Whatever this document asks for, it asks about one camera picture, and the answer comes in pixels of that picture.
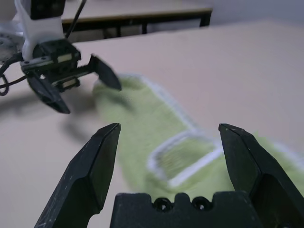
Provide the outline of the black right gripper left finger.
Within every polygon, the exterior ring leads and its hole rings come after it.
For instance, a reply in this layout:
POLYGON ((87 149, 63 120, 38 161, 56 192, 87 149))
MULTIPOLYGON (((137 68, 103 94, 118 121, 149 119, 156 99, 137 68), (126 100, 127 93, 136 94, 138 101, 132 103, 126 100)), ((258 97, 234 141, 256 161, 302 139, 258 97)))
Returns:
POLYGON ((42 211, 37 228, 86 228, 104 207, 121 126, 99 129, 74 156, 42 211))

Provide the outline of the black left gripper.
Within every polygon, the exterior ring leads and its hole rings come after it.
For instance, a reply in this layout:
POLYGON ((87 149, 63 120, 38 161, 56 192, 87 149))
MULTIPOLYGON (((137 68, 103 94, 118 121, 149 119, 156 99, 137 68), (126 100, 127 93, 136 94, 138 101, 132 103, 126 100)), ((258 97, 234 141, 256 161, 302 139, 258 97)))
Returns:
POLYGON ((20 63, 27 82, 38 99, 62 114, 70 110, 60 92, 80 86, 79 77, 96 73, 99 80, 112 89, 121 91, 122 85, 115 72, 97 56, 89 64, 78 67, 81 53, 68 40, 52 40, 37 44, 31 60, 20 63))

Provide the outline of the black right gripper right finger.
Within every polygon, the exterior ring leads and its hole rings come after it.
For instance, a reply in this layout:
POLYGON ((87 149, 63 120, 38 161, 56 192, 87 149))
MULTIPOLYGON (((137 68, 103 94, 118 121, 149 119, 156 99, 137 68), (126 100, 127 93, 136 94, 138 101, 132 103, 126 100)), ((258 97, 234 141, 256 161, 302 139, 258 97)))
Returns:
POLYGON ((245 191, 263 227, 302 228, 304 198, 278 161, 244 129, 218 127, 230 180, 245 191))

